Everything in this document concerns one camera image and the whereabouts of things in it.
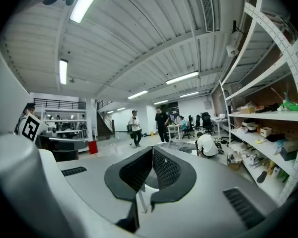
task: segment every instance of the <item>ceiling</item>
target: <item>ceiling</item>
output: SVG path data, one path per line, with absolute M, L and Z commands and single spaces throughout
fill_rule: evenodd
M 74 5 L 59 0 L 13 16 L 1 46 L 28 91 L 126 101 L 148 90 L 136 100 L 157 101 L 214 87 L 243 6 L 244 0 L 95 0 L 76 23 L 69 20 Z M 69 61 L 66 85 L 59 59 Z M 193 71 L 199 78 L 165 83 Z

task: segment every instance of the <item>cap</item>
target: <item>cap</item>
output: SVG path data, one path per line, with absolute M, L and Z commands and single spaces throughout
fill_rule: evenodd
M 35 103 L 31 102 L 26 104 L 24 109 L 35 109 Z

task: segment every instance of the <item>black t-shirt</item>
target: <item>black t-shirt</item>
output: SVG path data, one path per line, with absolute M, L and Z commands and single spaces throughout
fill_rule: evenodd
M 168 115 L 165 112 L 155 115 L 155 120 L 157 121 L 158 127 L 164 126 L 164 123 L 167 121 Z

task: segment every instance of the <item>fluorescent light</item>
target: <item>fluorescent light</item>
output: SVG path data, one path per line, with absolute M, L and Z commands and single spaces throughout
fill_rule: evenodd
M 185 95 L 181 95 L 180 98 L 187 97 L 187 96 L 191 96 L 191 95 L 195 95 L 195 94 L 198 94 L 198 93 L 199 93 L 199 92 L 188 93 L 188 94 L 185 94 Z
M 66 76 L 68 70 L 68 61 L 61 59 L 60 60 L 60 82 L 62 85 L 66 85 Z
M 80 23 L 93 1 L 94 0 L 78 0 L 71 13 L 70 19 Z
M 140 92 L 140 93 L 136 93 L 135 95 L 132 95 L 132 96 L 130 96 L 130 97 L 128 97 L 128 99 L 129 100 L 131 100 L 131 99 L 133 99 L 133 98 L 135 98 L 135 97 L 138 97 L 138 96 L 140 96 L 140 95 L 142 95 L 142 94 L 145 94 L 145 93 L 147 93 L 148 91 L 142 91 L 142 92 Z
M 166 81 L 166 83 L 167 84 L 172 84 L 172 83 L 175 83 L 175 82 L 178 82 L 178 81 L 190 78 L 190 77 L 194 77 L 194 76 L 197 76 L 197 75 L 199 75 L 199 72 L 195 71 L 195 72 L 192 72 L 192 73 L 189 73 L 189 74 L 186 74 L 186 75 L 183 75 L 183 76 L 176 77 L 174 79 L 168 80 L 168 81 Z
M 157 105 L 157 104 L 160 104 L 160 103 L 165 103 L 165 102 L 168 102 L 168 101 L 159 101 L 159 102 L 154 103 L 154 105 Z

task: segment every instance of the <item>man in black shirt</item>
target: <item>man in black shirt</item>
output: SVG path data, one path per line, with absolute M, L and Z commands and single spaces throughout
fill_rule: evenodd
M 155 114 L 156 128 L 158 129 L 159 136 L 161 141 L 169 142 L 167 135 L 166 126 L 168 125 L 169 117 L 165 112 L 162 112 L 160 108 L 155 109 L 157 114 Z

